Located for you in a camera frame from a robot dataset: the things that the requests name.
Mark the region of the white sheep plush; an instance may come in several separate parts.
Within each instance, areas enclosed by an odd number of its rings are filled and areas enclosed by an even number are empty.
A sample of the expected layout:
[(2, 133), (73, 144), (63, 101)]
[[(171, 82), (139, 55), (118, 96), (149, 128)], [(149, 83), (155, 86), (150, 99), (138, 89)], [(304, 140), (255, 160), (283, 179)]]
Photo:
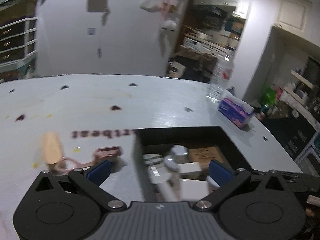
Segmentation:
[(162, 29), (166, 31), (175, 32), (177, 30), (177, 23), (173, 20), (166, 20), (162, 24)]

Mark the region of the black cardboard box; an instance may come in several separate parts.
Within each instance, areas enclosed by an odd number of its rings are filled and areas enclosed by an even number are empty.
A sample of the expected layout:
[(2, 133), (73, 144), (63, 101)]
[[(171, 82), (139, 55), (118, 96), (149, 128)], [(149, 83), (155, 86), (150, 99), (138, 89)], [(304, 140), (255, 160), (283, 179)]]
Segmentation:
[(217, 146), (231, 168), (252, 169), (231, 138), (219, 126), (144, 128), (135, 130), (135, 135), (133, 159), (142, 200), (146, 202), (156, 201), (156, 194), (143, 161), (143, 155), (147, 153), (164, 155), (174, 145), (182, 145), (188, 149)]

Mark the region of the white power adapter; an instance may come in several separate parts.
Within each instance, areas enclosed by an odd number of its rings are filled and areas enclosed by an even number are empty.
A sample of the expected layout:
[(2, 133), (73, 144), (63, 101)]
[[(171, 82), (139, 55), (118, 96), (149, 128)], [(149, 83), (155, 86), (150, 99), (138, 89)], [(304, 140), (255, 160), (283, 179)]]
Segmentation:
[(180, 199), (195, 202), (219, 188), (210, 176), (205, 180), (180, 179)]

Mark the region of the purple tissue box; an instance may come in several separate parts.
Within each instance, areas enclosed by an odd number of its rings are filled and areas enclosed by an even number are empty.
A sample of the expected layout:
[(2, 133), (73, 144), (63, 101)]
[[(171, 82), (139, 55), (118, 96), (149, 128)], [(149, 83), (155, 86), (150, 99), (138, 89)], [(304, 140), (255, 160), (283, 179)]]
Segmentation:
[(221, 99), (218, 110), (238, 128), (246, 126), (254, 112), (252, 106), (232, 94), (226, 94)]

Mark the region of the clear water bottle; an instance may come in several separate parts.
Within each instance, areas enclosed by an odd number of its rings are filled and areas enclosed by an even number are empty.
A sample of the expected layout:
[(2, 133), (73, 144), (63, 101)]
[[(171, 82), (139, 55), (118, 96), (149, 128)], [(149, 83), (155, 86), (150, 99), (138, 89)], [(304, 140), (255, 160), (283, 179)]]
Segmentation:
[(227, 88), (233, 71), (233, 59), (229, 54), (219, 54), (217, 56), (217, 63), (212, 72), (207, 92), (207, 98), (217, 103), (220, 101), (225, 89)]

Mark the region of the wooden stamp with white block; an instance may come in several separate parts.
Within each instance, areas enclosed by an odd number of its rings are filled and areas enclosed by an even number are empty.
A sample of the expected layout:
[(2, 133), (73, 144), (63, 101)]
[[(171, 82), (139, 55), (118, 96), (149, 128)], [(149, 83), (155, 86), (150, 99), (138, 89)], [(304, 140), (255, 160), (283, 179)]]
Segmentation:
[(201, 168), (198, 163), (180, 164), (180, 170), (175, 172), (168, 169), (172, 173), (169, 181), (160, 184), (154, 184), (161, 198), (167, 202), (186, 201), (180, 199), (180, 179), (198, 180), (201, 174)]

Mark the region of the white knob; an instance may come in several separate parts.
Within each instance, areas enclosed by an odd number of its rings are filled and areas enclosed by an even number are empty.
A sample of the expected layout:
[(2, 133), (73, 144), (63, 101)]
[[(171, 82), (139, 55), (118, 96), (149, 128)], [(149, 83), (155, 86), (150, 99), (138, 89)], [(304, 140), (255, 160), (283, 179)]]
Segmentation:
[(188, 155), (189, 151), (186, 147), (174, 145), (169, 153), (163, 158), (163, 163), (168, 169), (177, 172), (180, 170), (180, 164), (189, 162)]

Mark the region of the white round tape measure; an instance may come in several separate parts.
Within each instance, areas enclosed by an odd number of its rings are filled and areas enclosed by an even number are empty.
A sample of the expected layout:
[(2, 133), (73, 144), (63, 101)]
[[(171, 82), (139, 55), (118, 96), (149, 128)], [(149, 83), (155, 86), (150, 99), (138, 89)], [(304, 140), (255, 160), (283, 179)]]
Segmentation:
[(165, 166), (148, 166), (147, 172), (152, 184), (164, 183), (172, 178), (172, 173)]

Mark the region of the white drawer unit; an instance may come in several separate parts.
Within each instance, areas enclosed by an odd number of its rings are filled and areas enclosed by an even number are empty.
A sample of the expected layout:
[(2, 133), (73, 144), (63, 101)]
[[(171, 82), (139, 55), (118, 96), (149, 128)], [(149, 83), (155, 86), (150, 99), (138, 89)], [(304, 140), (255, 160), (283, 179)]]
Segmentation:
[(19, 68), (37, 57), (36, 33), (36, 17), (1, 26), (1, 68)]

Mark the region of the carved wooden block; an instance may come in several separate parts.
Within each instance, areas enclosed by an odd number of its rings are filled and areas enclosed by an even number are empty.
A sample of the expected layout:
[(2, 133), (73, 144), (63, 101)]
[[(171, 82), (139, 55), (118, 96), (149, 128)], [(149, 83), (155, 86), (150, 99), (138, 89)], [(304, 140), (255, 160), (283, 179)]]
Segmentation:
[(212, 160), (228, 164), (227, 159), (217, 146), (189, 149), (188, 158), (191, 162), (199, 163), (203, 172), (208, 172), (209, 163)]

